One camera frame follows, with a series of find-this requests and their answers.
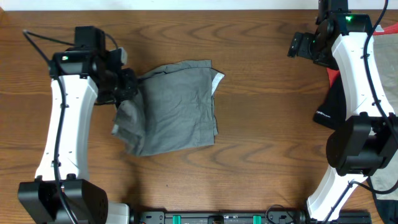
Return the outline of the grey shorts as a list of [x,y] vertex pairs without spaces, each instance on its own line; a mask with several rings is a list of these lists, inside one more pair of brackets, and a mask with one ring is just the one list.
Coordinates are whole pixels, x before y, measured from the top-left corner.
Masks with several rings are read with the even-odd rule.
[[184,60],[145,73],[137,95],[118,106],[113,136],[134,156],[214,145],[215,91],[223,77],[211,60]]

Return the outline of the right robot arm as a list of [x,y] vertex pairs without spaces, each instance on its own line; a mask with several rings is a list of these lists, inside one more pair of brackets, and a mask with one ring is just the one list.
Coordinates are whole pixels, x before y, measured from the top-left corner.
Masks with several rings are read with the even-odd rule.
[[289,57],[303,57],[340,72],[346,103],[344,123],[328,138],[328,168],[293,223],[370,223],[342,206],[357,187],[385,168],[397,151],[397,116],[385,96],[374,56],[376,23],[354,14],[347,1],[318,3],[317,30],[296,33]]

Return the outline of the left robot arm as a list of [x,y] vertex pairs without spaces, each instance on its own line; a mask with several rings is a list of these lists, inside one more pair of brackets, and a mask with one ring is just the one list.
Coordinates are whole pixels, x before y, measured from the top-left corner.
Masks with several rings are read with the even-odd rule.
[[93,108],[119,106],[137,95],[134,72],[122,47],[106,48],[109,35],[94,26],[75,28],[67,49],[47,58],[52,111],[47,142],[31,182],[17,197],[36,223],[122,223],[134,221],[130,207],[108,200],[90,182],[87,147]]

